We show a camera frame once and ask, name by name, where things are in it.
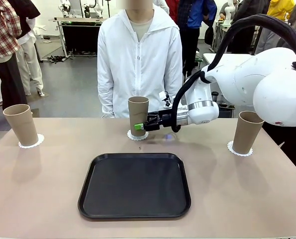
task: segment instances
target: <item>black tray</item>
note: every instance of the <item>black tray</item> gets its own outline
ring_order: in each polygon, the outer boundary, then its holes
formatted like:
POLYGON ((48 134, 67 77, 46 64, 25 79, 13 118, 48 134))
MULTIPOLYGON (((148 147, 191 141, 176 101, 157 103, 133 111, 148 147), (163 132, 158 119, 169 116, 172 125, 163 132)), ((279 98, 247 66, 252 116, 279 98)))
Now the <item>black tray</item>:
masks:
POLYGON ((112 153, 90 164, 79 197, 90 219, 175 218, 191 206, 183 162, 171 153, 112 153))

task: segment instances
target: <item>blue shirt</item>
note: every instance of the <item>blue shirt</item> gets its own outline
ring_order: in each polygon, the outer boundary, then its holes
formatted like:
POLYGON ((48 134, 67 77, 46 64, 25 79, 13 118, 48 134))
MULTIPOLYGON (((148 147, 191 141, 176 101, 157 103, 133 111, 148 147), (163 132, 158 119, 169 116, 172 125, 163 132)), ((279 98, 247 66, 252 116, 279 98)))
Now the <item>blue shirt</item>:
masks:
POLYGON ((209 20, 215 18, 217 6, 212 0, 196 0, 192 3, 190 16, 188 19, 188 28, 200 28, 203 21, 203 4, 209 11, 209 20))

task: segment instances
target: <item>yellow shirt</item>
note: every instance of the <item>yellow shirt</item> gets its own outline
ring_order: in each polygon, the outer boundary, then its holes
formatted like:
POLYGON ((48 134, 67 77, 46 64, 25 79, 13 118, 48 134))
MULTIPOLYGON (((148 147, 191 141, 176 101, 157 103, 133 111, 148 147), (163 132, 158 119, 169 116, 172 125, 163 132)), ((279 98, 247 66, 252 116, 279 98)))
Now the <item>yellow shirt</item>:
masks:
POLYGON ((271 0, 269 4, 268 16, 274 16, 279 20, 285 21, 286 13, 289 13, 288 18, 294 8, 294 0, 271 0))

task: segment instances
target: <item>sneaker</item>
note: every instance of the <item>sneaker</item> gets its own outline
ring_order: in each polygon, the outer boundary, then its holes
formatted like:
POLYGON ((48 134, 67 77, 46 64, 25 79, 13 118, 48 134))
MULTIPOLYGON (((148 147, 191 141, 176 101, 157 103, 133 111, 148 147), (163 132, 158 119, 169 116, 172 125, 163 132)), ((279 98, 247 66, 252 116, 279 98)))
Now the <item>sneaker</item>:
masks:
POLYGON ((38 95, 39 95, 40 97, 45 96, 45 94, 44 94, 41 90, 37 90, 37 93, 38 93, 38 95))

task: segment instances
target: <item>cup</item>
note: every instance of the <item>cup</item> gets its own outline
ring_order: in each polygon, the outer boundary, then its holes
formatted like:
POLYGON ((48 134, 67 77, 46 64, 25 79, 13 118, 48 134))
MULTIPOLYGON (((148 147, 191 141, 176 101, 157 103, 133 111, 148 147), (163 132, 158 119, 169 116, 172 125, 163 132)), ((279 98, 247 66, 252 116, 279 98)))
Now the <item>cup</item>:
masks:
POLYGON ((23 146, 38 142, 38 136, 29 105, 14 105, 6 108, 3 114, 23 146))
POLYGON ((128 99, 130 129, 133 136, 144 136, 145 130, 136 130, 135 124, 145 123, 148 117, 149 99, 135 96, 128 99))
POLYGON ((255 112, 243 111, 239 113, 233 150, 240 154, 249 153, 263 123, 264 121, 255 112))

